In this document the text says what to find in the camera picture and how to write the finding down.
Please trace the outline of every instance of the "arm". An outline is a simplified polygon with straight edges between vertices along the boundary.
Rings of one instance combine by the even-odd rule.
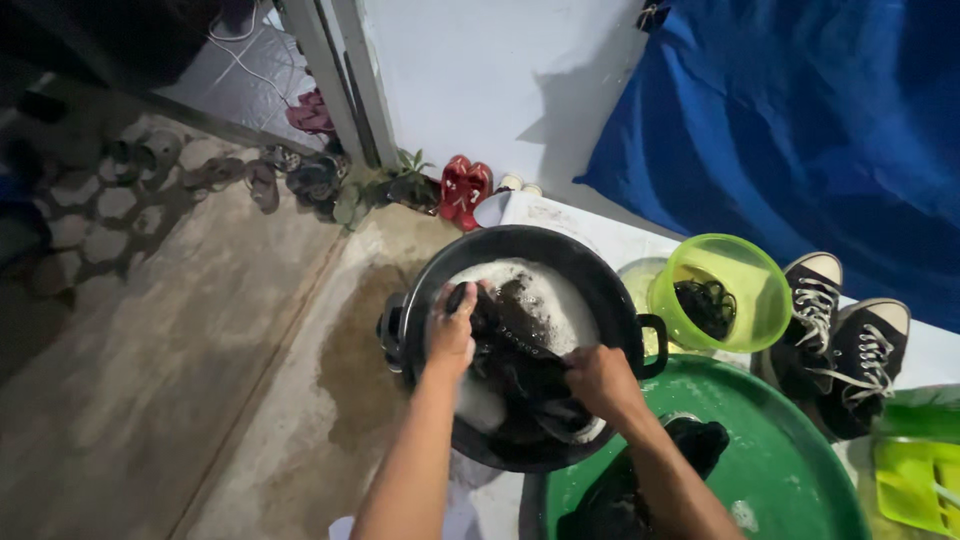
[[[643,401],[627,358],[603,345],[570,359],[567,383],[587,409],[630,445],[637,481],[657,528],[670,538],[742,539],[739,527]]]
[[[351,540],[440,540],[457,382],[476,347],[469,322],[476,284],[468,285],[457,312],[446,317],[449,293],[445,289],[434,306],[426,367],[396,442],[360,506]]]

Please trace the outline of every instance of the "red cloth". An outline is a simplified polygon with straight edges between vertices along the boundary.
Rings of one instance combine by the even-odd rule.
[[[297,96],[297,99],[300,101],[298,107],[287,108],[287,121],[291,126],[311,135],[333,131],[330,113],[318,88]]]

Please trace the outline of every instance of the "white cable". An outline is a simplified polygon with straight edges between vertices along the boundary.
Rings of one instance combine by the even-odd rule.
[[[219,41],[230,41],[230,42],[233,42],[233,41],[243,41],[244,39],[247,39],[248,37],[250,37],[250,36],[253,34],[253,30],[256,28],[256,5],[257,5],[257,1],[256,1],[256,0],[253,0],[253,16],[251,17],[250,31],[247,32],[246,34],[244,34],[243,36],[239,36],[239,37],[218,37],[218,36],[214,36],[214,35],[213,35],[213,26],[214,26],[214,25],[220,20],[220,18],[221,18],[221,15],[217,15],[217,18],[214,19],[212,22],[210,22],[210,26],[209,26],[209,28],[208,28],[209,33],[208,33],[205,37],[206,37],[206,39],[207,39],[209,42],[211,42],[211,43],[213,43],[214,45],[220,47],[221,49],[227,51],[227,53],[230,54],[230,55],[233,57],[233,59],[237,61],[237,65],[239,65],[244,71],[246,71],[247,73],[250,73],[251,75],[253,75],[253,76],[256,77],[257,79],[263,81],[264,83],[267,83],[268,85],[272,86],[273,89],[274,89],[274,91],[276,92],[276,95],[280,96],[280,100],[283,101],[283,104],[286,105],[287,108],[292,108],[293,106],[290,105],[290,102],[289,102],[289,101],[287,101],[286,95],[285,95],[283,92],[281,92],[278,87],[276,87],[276,85],[274,84],[273,81],[271,81],[270,79],[267,79],[266,77],[264,77],[264,76],[262,76],[262,75],[257,75],[256,73],[253,73],[246,65],[244,65],[244,64],[240,61],[240,57],[239,57],[238,55],[236,55],[233,51],[227,49],[227,47],[221,45],[220,43],[217,43],[218,40],[219,40]],[[283,46],[283,50],[287,53],[287,57],[290,59],[290,77],[287,79],[287,91],[289,92],[289,91],[290,91],[290,85],[294,82],[294,72],[297,71],[297,67],[295,66],[295,63],[296,63],[296,62],[294,61],[294,56],[293,56],[293,54],[290,52],[290,48],[287,47],[286,42],[283,40],[283,37],[280,35],[280,30],[278,30],[277,28],[275,28],[273,25],[268,25],[268,26],[274,28],[274,33],[275,33],[276,39],[280,42],[280,45]],[[312,135],[313,135],[314,137],[316,137],[317,140],[319,140],[324,147],[326,146],[327,141],[324,141],[324,139],[323,139],[322,137],[320,137],[320,134],[312,134]]]
[[[214,41],[213,39],[211,39],[210,42],[213,43],[214,45],[220,47],[221,49],[227,51],[227,52],[233,57],[233,59],[237,61],[237,65],[239,65],[240,67],[242,67],[244,71],[246,71],[247,73],[250,73],[251,75],[253,75],[253,76],[256,77],[257,79],[259,79],[259,80],[267,83],[268,85],[272,86],[272,87],[274,88],[274,90],[276,91],[276,95],[280,96],[280,99],[283,100],[283,103],[285,103],[287,107],[293,107],[292,105],[290,105],[290,102],[287,101],[287,98],[286,98],[286,96],[283,95],[283,92],[281,92],[280,89],[276,87],[276,85],[274,84],[273,81],[271,81],[270,79],[267,79],[266,77],[264,77],[264,76],[262,76],[262,75],[257,75],[256,73],[253,73],[252,71],[250,71],[250,69],[240,61],[240,57],[238,57],[233,51],[227,49],[227,47],[221,45],[220,43],[217,43],[217,42]]]
[[[220,12],[219,14],[217,14],[216,18],[210,21],[210,26],[206,28],[207,35],[219,41],[243,41],[244,39],[252,36],[253,30],[256,29],[256,3],[257,3],[257,0],[253,0],[253,15],[250,17],[250,31],[247,32],[246,34],[243,34],[242,36],[234,36],[234,37],[214,36],[213,27],[218,22],[220,22],[221,18],[223,18],[223,12]]]

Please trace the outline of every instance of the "white wall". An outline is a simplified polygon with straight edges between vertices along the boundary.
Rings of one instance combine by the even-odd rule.
[[[572,178],[586,170],[646,42],[640,0],[363,0],[397,146],[632,225],[663,229]],[[440,171],[431,171],[439,177]]]

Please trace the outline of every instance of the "blue tarp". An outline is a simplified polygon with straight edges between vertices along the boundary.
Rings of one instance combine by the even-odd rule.
[[[574,182],[960,331],[960,3],[670,6]]]

